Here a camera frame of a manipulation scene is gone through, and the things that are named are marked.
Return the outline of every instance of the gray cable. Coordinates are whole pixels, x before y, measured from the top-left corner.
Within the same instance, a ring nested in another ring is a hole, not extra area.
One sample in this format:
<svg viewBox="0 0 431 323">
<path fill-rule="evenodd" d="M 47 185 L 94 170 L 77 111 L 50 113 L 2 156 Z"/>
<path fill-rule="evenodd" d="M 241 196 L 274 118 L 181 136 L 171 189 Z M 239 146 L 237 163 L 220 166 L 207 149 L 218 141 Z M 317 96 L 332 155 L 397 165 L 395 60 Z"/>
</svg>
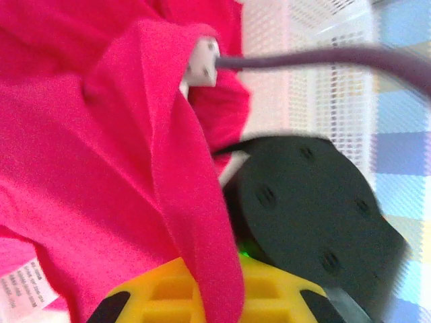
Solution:
<svg viewBox="0 0 431 323">
<path fill-rule="evenodd" d="M 364 65 L 400 78 L 431 98 L 431 62 L 403 52 L 373 47 L 343 47 L 309 50 L 278 56 L 219 57 L 218 69 L 277 69 L 294 65 L 347 63 Z"/>
</svg>

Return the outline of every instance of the screw hole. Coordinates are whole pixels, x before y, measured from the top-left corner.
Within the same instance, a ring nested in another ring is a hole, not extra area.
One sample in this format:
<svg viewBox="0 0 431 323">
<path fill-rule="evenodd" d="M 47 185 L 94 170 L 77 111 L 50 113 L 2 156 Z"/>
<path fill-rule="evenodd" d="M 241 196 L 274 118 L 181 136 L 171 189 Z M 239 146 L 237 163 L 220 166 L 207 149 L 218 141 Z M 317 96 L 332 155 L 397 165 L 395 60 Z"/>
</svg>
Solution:
<svg viewBox="0 0 431 323">
<path fill-rule="evenodd" d="M 301 154 L 308 160 L 313 160 L 314 159 L 314 154 L 312 153 L 311 149 L 308 147 L 303 147 L 300 149 L 301 150 Z"/>
<path fill-rule="evenodd" d="M 257 191 L 257 199 L 263 207 L 274 207 L 276 204 L 275 194 L 268 186 L 262 186 Z"/>
<path fill-rule="evenodd" d="M 375 271 L 373 271 L 372 272 L 372 275 L 374 276 L 374 278 L 375 279 L 377 279 L 378 281 L 380 280 L 380 276 L 375 272 Z"/>
<path fill-rule="evenodd" d="M 359 212 L 363 214 L 363 216 L 369 216 L 370 214 L 370 207 L 368 204 L 363 200 L 356 200 L 356 206 L 358 207 Z"/>
<path fill-rule="evenodd" d="M 332 275 L 337 274 L 341 268 L 338 257 L 329 250 L 323 253 L 322 266 L 329 274 Z"/>
</svg>

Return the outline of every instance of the care label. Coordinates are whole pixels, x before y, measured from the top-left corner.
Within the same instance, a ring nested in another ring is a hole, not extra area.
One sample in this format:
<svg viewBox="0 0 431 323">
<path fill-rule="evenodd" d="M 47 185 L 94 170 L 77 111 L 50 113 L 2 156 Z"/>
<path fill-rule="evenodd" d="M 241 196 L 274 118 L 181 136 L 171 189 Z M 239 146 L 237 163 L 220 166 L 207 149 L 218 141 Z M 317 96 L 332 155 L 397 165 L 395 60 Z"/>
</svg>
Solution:
<svg viewBox="0 0 431 323">
<path fill-rule="evenodd" d="M 35 258 L 0 277 L 0 323 L 21 322 L 58 297 Z"/>
</svg>

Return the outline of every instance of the yellow plastic object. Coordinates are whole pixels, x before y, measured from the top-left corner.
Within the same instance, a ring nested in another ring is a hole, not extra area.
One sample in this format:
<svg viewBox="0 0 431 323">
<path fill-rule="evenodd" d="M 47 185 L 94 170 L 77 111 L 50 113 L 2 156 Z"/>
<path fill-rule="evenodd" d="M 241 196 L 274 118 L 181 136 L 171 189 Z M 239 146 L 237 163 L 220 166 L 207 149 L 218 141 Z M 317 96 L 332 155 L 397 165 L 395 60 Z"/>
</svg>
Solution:
<svg viewBox="0 0 431 323">
<path fill-rule="evenodd" d="M 245 304 L 239 323 L 317 323 L 300 291 L 314 283 L 240 255 Z M 177 258 L 112 290 L 131 294 L 116 323 L 206 323 L 195 280 Z"/>
</svg>

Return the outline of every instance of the blue checkered fabric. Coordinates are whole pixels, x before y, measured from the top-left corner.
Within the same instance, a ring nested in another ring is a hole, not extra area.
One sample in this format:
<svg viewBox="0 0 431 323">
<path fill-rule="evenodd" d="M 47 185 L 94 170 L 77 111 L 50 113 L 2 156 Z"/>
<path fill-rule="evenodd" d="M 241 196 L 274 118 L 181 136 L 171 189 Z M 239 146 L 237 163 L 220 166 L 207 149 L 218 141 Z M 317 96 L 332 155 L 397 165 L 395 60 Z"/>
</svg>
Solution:
<svg viewBox="0 0 431 323">
<path fill-rule="evenodd" d="M 380 42 L 430 58 L 431 0 L 388 0 L 378 9 Z M 375 189 L 388 221 L 411 252 L 386 323 L 431 322 L 430 103 L 381 75 L 374 140 Z"/>
</svg>

